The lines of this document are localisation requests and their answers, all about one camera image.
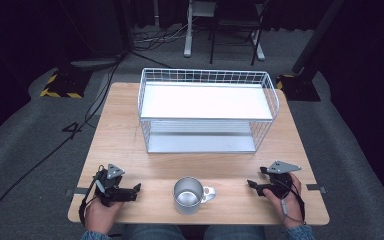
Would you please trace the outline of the grey tape strip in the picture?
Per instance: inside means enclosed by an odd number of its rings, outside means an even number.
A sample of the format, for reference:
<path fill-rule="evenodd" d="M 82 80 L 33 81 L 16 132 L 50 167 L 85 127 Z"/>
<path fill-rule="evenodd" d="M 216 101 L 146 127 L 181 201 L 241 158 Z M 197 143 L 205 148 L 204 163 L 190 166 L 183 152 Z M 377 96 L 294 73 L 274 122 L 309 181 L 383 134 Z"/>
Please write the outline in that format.
<path fill-rule="evenodd" d="M 327 189 L 319 184 L 306 184 L 308 191 L 319 191 L 322 194 L 327 193 Z"/>
<path fill-rule="evenodd" d="M 88 189 L 87 188 L 73 188 L 73 189 L 67 189 L 64 193 L 64 196 L 70 197 L 74 196 L 76 194 L 80 195 L 85 195 L 87 193 Z"/>

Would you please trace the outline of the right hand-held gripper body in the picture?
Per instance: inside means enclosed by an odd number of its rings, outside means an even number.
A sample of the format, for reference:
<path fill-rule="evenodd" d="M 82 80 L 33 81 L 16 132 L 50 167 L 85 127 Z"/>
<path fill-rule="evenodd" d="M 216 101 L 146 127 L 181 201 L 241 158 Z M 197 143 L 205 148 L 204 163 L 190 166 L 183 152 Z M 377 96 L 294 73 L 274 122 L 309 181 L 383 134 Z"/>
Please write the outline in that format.
<path fill-rule="evenodd" d="M 269 177 L 270 183 L 264 184 L 264 189 L 269 189 L 276 197 L 282 198 L 291 190 L 293 180 L 290 173 L 300 171 L 301 167 L 276 160 L 272 165 L 267 167 L 267 169 L 269 174 L 266 175 Z"/>

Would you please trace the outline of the black metal chair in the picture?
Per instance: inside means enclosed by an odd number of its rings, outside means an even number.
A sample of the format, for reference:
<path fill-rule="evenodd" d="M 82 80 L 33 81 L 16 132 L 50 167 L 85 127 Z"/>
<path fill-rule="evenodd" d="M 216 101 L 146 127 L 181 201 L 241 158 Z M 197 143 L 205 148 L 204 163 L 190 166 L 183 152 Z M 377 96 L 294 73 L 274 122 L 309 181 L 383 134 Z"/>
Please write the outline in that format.
<path fill-rule="evenodd" d="M 260 31 L 257 40 L 261 40 L 264 14 L 272 0 L 216 0 L 209 39 L 211 40 L 210 63 L 214 60 L 216 46 L 243 47 L 249 42 L 253 49 L 251 65 L 257 59 L 257 49 L 251 39 L 253 31 Z M 218 42 L 218 32 L 247 32 L 244 43 Z"/>

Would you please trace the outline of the person's left leg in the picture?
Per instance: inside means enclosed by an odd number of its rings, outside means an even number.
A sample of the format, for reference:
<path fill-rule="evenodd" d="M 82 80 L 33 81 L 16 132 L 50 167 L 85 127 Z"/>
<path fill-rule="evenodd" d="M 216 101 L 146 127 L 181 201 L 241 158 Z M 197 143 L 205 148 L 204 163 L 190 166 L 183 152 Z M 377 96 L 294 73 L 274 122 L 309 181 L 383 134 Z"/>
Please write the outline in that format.
<path fill-rule="evenodd" d="M 176 225 L 128 224 L 124 226 L 122 240 L 186 240 Z"/>

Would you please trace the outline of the white stand leg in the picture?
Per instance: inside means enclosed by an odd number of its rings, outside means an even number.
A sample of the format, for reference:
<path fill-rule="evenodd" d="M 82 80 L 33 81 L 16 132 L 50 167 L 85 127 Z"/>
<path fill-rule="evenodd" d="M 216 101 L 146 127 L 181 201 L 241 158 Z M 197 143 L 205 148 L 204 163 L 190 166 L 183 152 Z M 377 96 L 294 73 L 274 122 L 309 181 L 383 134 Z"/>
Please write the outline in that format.
<path fill-rule="evenodd" d="M 264 61 L 265 60 L 265 54 L 263 52 L 263 49 L 261 47 L 260 42 L 257 40 L 259 33 L 260 33 L 259 30 L 258 31 L 257 30 L 253 31 L 251 33 L 251 39 L 252 39 L 252 41 L 253 41 L 254 45 L 256 46 L 256 49 L 257 49 L 257 59 L 258 59 L 258 61 Z"/>
<path fill-rule="evenodd" d="M 189 58 L 192 55 L 192 21 L 193 21 L 193 0 L 188 0 L 187 10 L 187 31 L 185 36 L 185 44 L 183 56 Z"/>

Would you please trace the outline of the black slanted stand pole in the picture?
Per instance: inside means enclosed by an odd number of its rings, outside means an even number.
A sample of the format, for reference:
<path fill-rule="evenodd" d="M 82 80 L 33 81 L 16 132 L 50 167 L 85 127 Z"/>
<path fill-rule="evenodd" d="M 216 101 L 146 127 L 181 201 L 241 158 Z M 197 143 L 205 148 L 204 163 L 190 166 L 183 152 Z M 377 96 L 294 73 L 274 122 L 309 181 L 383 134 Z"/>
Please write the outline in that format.
<path fill-rule="evenodd" d="M 336 15 L 341 9 L 345 0 L 333 0 L 314 31 L 312 37 L 302 50 L 297 61 L 292 67 L 292 72 L 301 75 L 305 70 L 311 66 L 311 62 L 316 58 L 318 48 L 322 43 L 323 36 L 328 31 L 330 25 L 334 21 Z"/>

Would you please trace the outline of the person's left hand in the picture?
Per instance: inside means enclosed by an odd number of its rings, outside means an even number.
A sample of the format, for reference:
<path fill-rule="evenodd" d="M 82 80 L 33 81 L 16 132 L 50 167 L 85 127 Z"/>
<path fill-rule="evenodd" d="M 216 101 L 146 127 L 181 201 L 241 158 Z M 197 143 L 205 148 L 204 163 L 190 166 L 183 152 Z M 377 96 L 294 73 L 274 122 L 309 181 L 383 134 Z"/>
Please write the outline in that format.
<path fill-rule="evenodd" d="M 123 207 L 123 202 L 111 203 L 109 207 L 103 205 L 99 198 L 95 198 L 86 208 L 85 228 L 100 234 L 108 234 L 115 219 Z"/>

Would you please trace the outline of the person's right leg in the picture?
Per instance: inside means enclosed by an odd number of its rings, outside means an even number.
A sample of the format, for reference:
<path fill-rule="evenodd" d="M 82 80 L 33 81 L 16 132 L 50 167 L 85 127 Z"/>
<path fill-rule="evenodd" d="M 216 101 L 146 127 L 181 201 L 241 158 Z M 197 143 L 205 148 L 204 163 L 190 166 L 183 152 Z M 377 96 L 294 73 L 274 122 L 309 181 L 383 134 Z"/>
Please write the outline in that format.
<path fill-rule="evenodd" d="M 263 227 L 246 225 L 211 225 L 204 240 L 266 240 Z"/>

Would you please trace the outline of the silver metal mug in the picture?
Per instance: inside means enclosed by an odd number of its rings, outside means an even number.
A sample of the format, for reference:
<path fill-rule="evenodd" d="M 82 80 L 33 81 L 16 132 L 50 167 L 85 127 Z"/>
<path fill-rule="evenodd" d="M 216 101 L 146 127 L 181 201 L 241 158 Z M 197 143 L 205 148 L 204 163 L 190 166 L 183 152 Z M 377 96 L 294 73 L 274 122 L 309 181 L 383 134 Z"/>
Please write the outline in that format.
<path fill-rule="evenodd" d="M 183 215 L 195 214 L 200 206 L 216 197 L 214 187 L 203 186 L 194 177 L 179 179 L 173 188 L 174 206 Z"/>

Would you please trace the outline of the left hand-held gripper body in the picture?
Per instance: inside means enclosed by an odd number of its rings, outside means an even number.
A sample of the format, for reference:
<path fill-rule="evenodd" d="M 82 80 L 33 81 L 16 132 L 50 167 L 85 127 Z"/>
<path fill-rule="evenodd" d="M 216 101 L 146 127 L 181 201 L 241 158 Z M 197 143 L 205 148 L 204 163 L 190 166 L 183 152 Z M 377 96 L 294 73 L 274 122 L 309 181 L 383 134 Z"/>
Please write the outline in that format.
<path fill-rule="evenodd" d="M 95 175 L 95 195 L 107 207 L 113 202 L 127 202 L 126 194 L 138 194 L 131 188 L 120 188 L 124 170 L 109 164 L 107 168 L 100 169 Z"/>

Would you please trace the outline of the grey flat stand base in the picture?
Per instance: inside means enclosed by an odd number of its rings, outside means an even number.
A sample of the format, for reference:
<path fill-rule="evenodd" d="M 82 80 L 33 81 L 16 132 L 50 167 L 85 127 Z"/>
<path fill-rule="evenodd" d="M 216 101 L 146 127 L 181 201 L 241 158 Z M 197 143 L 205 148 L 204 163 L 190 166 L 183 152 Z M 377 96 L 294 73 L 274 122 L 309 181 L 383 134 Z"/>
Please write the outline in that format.
<path fill-rule="evenodd" d="M 94 58 L 94 59 L 72 61 L 71 65 L 76 68 L 95 71 L 97 69 L 106 69 L 106 68 L 112 67 L 117 62 L 118 62 L 117 58 Z"/>

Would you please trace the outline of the person's right hand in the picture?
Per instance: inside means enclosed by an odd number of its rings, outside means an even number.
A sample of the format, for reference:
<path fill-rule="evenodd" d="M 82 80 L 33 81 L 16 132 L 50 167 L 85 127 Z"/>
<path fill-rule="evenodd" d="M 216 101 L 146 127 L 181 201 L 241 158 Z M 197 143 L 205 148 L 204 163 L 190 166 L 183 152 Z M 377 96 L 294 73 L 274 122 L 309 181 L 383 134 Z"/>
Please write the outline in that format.
<path fill-rule="evenodd" d="M 286 228 L 301 226 L 304 224 L 300 202 L 298 199 L 301 195 L 301 182 L 294 174 L 290 173 L 290 175 L 293 180 L 292 189 L 282 199 L 277 198 L 269 189 L 263 190 L 266 198 L 276 209 L 276 213 L 281 223 Z"/>

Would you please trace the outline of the black yellow striped base plate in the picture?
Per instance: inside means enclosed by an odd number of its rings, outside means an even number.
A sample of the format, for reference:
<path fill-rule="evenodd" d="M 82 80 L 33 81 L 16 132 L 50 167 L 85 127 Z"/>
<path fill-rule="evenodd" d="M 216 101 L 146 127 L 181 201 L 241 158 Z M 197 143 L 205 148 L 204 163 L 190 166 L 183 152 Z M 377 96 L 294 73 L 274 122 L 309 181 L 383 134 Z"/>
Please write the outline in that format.
<path fill-rule="evenodd" d="M 62 72 L 55 70 L 41 91 L 40 96 L 83 98 L 91 76 L 90 71 L 73 70 L 71 72 Z"/>
<path fill-rule="evenodd" d="M 320 97 L 311 81 L 303 80 L 301 76 L 282 74 L 276 77 L 276 86 L 289 101 L 319 102 Z"/>

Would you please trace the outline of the person's leg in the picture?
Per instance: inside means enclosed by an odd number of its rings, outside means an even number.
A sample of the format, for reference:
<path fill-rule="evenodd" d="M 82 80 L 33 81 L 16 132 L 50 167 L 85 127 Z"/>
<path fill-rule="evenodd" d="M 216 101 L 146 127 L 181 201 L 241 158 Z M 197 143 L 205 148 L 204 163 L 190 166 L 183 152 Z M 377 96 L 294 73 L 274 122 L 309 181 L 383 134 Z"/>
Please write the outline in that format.
<path fill-rule="evenodd" d="M 204 240 L 266 240 L 263 227 L 246 225 L 211 225 Z"/>
<path fill-rule="evenodd" d="M 124 226 L 122 240 L 186 240 L 176 225 L 128 224 Z"/>

